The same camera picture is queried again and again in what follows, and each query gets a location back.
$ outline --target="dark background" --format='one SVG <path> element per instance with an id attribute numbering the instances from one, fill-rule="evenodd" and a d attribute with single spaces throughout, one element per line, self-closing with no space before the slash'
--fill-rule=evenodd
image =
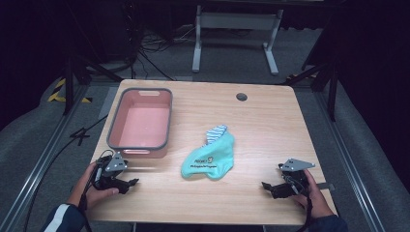
<path id="1" fill-rule="evenodd" d="M 195 16 L 195 6 L 144 6 L 135 15 L 136 25 L 130 25 L 123 14 L 126 1 L 54 1 L 51 10 L 58 20 L 50 20 L 43 2 L 0 3 L 0 129 L 38 106 L 44 90 L 60 76 L 68 51 L 95 63 L 127 59 L 135 48 L 130 46 L 130 26 L 134 33 L 142 33 L 143 25 L 170 39 L 173 29 L 192 24 Z M 409 189 L 408 7 L 365 0 L 344 5 L 353 9 L 335 14 L 289 10 L 281 26 L 325 28 L 307 64 L 337 56 L 340 82 Z M 67 44 L 74 49 L 67 49 Z"/>

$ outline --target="black cloth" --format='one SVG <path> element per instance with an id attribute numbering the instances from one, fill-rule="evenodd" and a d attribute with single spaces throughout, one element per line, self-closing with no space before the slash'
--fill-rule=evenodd
<path id="1" fill-rule="evenodd" d="M 74 205 L 62 204 L 54 208 L 47 217 L 42 228 L 46 232 L 78 232 L 86 222 L 84 215 Z M 340 217 L 333 215 L 314 219 L 309 232 L 346 232 L 347 223 Z"/>

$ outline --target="gray carpet floor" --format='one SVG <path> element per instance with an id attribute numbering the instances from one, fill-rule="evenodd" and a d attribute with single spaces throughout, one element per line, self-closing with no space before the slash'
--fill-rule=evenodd
<path id="1" fill-rule="evenodd" d="M 191 72 L 194 43 L 189 38 L 184 43 L 175 44 L 161 52 L 147 53 L 150 60 L 164 73 L 186 81 L 209 81 L 229 83 L 273 84 L 282 82 L 288 75 L 300 73 L 301 66 L 308 56 L 320 30 L 279 31 L 274 45 L 274 56 L 279 75 L 270 74 L 264 52 L 261 48 L 269 37 L 264 32 L 249 32 L 239 36 L 226 31 L 210 31 L 202 39 L 203 51 L 199 73 Z M 113 62 L 108 67 L 116 66 Z M 165 79 L 144 58 L 133 66 L 136 78 Z M 118 72 L 130 78 L 131 71 Z M 295 86 L 295 93 L 305 117 L 317 156 L 321 162 L 328 183 L 335 189 L 332 197 L 338 213 L 349 226 L 350 231 L 371 231 L 363 205 L 358 200 L 346 169 L 340 149 L 333 139 L 326 116 L 321 113 L 320 102 L 312 93 L 308 80 Z M 73 117 L 64 129 L 54 151 L 57 153 L 71 139 L 70 134 L 92 126 L 101 118 L 109 99 L 110 87 L 118 86 L 103 76 L 95 76 L 85 97 L 93 98 L 91 103 L 80 103 Z M 62 120 L 64 104 L 47 101 L 55 87 L 50 85 L 33 111 L 19 117 L 0 132 L 0 168 L 3 173 L 0 184 L 0 221 L 6 217 L 13 206 L 26 178 L 37 163 L 54 129 Z M 385 231 L 409 231 L 410 197 L 407 190 L 395 175 L 380 145 L 372 135 L 359 112 L 354 108 L 341 85 L 337 87 L 335 126 L 339 129 L 344 144 L 354 161 L 366 186 L 373 207 Z M 81 146 L 77 142 L 64 150 L 44 177 L 31 213 L 28 231 L 39 231 L 48 212 L 64 202 L 71 187 L 82 174 L 94 153 L 95 146 L 103 129 L 103 122 L 87 132 Z M 27 208 L 17 221 L 15 231 L 22 231 Z M 124 222 L 92 221 L 94 231 L 131 231 L 132 225 Z M 267 231 L 296 231 L 299 226 L 267 226 Z"/>

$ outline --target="black sleeve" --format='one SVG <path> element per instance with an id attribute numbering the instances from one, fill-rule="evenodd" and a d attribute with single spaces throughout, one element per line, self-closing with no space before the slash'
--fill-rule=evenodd
<path id="1" fill-rule="evenodd" d="M 344 219 L 332 215 L 326 217 L 320 217 L 313 220 L 308 227 L 309 232 L 323 232 L 323 231 L 333 231 L 333 232 L 347 232 L 347 223 Z"/>
<path id="2" fill-rule="evenodd" d="M 85 217 L 76 206 L 61 204 L 50 212 L 41 231 L 78 232 L 84 223 Z"/>

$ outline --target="wooden table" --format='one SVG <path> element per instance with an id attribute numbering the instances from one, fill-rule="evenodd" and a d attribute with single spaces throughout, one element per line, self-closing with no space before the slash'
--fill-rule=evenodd
<path id="1" fill-rule="evenodd" d="M 305 212 L 289 198 L 274 199 L 261 182 L 284 183 L 278 164 L 289 158 L 314 162 L 310 172 L 325 182 L 308 129 L 290 87 L 181 81 L 124 80 L 118 89 L 92 158 L 109 149 L 106 137 L 121 93 L 130 87 L 163 87 L 173 93 L 168 153 L 162 159 L 127 159 L 118 176 L 139 178 L 125 195 L 116 195 L 88 212 L 92 220 L 303 224 Z M 236 95 L 244 93 L 246 101 Z M 181 165 L 205 143 L 205 132 L 225 124 L 235 137 L 234 166 L 220 180 L 181 176 Z M 323 193 L 335 210 L 328 190 Z"/>

